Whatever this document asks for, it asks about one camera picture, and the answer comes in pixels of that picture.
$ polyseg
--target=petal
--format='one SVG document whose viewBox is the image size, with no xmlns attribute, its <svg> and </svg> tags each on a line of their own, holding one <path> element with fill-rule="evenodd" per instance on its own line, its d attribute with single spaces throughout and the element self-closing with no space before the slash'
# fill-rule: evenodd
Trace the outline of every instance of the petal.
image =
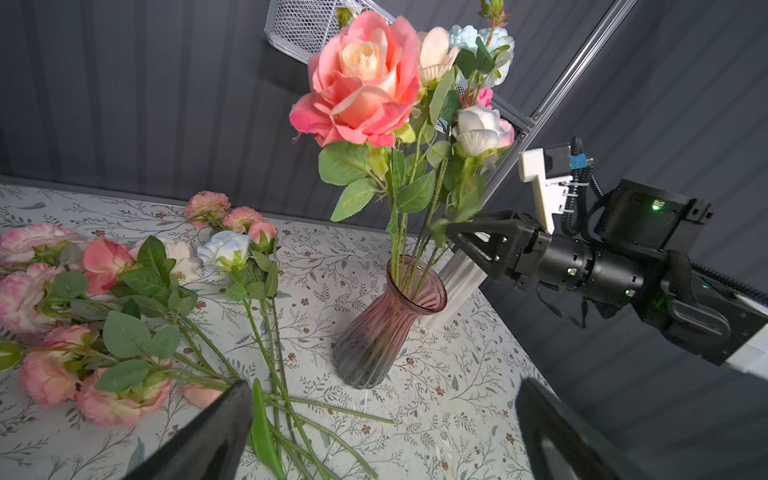
<svg viewBox="0 0 768 480">
<path fill-rule="evenodd" d="M 424 37 L 419 64 L 422 68 L 442 63 L 448 54 L 448 31 L 443 27 L 434 27 Z"/>
</svg>

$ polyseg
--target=white plastic part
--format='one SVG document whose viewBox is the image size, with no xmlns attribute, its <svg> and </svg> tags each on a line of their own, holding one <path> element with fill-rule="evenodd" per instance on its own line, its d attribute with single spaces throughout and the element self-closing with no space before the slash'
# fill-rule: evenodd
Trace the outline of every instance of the white plastic part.
<svg viewBox="0 0 768 480">
<path fill-rule="evenodd" d="M 445 293 L 448 295 L 445 308 L 435 315 L 420 317 L 419 322 L 428 329 L 441 329 L 487 276 L 482 268 L 467 257 L 466 253 L 461 250 L 454 253 L 440 271 L 440 280 L 445 285 Z"/>
<path fill-rule="evenodd" d="M 518 157 L 520 180 L 532 183 L 536 201 L 536 218 L 549 233 L 554 232 L 552 215 L 562 214 L 568 199 L 568 186 L 561 185 L 573 180 L 571 175 L 547 178 L 544 166 L 544 149 L 536 148 L 520 152 Z"/>
</svg>

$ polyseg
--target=light blue rose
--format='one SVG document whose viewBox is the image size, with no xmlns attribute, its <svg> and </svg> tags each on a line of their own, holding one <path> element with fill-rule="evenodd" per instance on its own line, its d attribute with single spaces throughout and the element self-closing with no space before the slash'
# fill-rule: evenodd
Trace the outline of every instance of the light blue rose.
<svg viewBox="0 0 768 480">
<path fill-rule="evenodd" d="M 448 31 L 448 40 L 451 48 L 458 46 L 466 50 L 477 52 L 477 37 L 479 36 L 483 43 L 486 43 L 490 34 L 490 28 L 483 28 L 481 31 L 478 31 L 477 28 L 471 25 L 467 25 L 466 27 L 453 25 Z M 506 28 L 496 28 L 494 30 L 493 38 L 491 38 L 491 44 L 488 46 L 488 51 L 493 52 L 496 48 L 499 48 L 502 45 L 509 45 L 509 50 L 507 50 L 509 53 L 509 60 L 498 68 L 498 73 L 502 77 L 496 78 L 494 75 L 489 75 L 488 78 L 485 79 L 485 82 L 483 82 L 482 87 L 484 88 L 492 88 L 496 85 L 500 85 L 507 78 L 509 65 L 512 63 L 512 58 L 514 56 L 515 40 L 509 36 Z M 457 80 L 459 82 L 466 81 L 461 72 L 458 73 Z"/>
</svg>

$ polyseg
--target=vase rim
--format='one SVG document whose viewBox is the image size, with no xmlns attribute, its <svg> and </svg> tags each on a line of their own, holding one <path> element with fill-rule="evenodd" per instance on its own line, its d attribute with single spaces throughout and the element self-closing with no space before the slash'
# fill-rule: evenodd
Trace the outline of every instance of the vase rim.
<svg viewBox="0 0 768 480">
<path fill-rule="evenodd" d="M 402 257 L 405 261 L 413 261 L 413 257 L 410 255 L 402 255 Z M 426 265 L 424 262 L 419 260 L 419 266 L 417 267 L 421 271 L 424 271 L 426 268 Z M 386 264 L 386 281 L 388 287 L 392 288 L 392 291 L 395 296 L 397 296 L 398 300 L 401 303 L 404 303 L 408 308 L 413 310 L 414 312 L 420 313 L 421 315 L 435 315 L 436 313 L 440 313 L 445 308 L 445 305 L 448 303 L 448 294 L 445 292 L 445 285 L 442 283 L 442 279 L 440 276 L 435 273 L 434 270 L 429 269 L 429 272 L 427 272 L 427 275 L 429 275 L 428 280 L 431 280 L 435 282 L 435 285 L 438 288 L 438 294 L 440 295 L 440 304 L 434 308 L 428 308 L 419 305 L 418 303 L 413 302 L 410 298 L 408 298 L 402 291 L 400 291 L 400 288 L 395 283 L 395 280 L 392 279 L 392 260 L 387 262 Z"/>
</svg>

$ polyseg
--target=white flower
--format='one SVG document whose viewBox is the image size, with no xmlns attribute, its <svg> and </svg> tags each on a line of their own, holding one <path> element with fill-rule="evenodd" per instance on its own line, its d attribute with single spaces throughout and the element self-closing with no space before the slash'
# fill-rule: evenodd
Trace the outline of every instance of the white flower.
<svg viewBox="0 0 768 480">
<path fill-rule="evenodd" d="M 429 33 L 420 31 L 418 36 L 419 81 L 428 87 L 433 80 L 448 73 L 461 49 L 449 50 L 448 32 L 443 27 L 434 27 Z"/>
<path fill-rule="evenodd" d="M 481 31 L 477 31 L 477 29 L 471 25 L 467 25 L 464 28 L 458 25 L 453 25 L 448 32 L 449 44 L 451 48 L 459 47 L 477 53 L 477 37 L 479 36 L 482 42 L 486 43 L 490 34 L 490 28 L 483 28 Z M 506 28 L 496 28 L 493 32 L 493 37 L 491 38 L 491 44 L 488 45 L 488 51 L 493 54 L 493 51 L 502 45 L 509 45 L 509 49 L 499 54 L 496 58 L 496 69 L 501 77 L 496 78 L 495 75 L 490 74 L 483 82 L 482 88 L 493 88 L 496 85 L 500 85 L 507 78 L 509 65 L 511 65 L 514 57 L 515 40 L 509 36 Z M 456 83 L 464 80 L 466 79 L 462 73 L 459 72 Z"/>
<path fill-rule="evenodd" d="M 515 131 L 509 122 L 501 119 L 498 110 L 481 105 L 458 111 L 453 134 L 469 157 L 477 157 L 492 148 L 508 147 L 515 139 Z"/>
<path fill-rule="evenodd" d="M 219 232 L 205 245 L 197 248 L 197 256 L 206 270 L 229 272 L 233 267 L 245 266 L 248 261 L 250 237 L 229 230 Z"/>
<path fill-rule="evenodd" d="M 192 247 L 185 242 L 174 242 L 169 238 L 157 239 L 165 246 L 165 256 L 176 260 L 174 269 L 170 274 L 175 276 L 181 282 L 193 282 L 200 278 L 200 261 L 192 254 Z M 138 261 L 139 250 L 147 239 L 139 240 L 134 243 L 128 253 L 134 260 Z"/>
</svg>

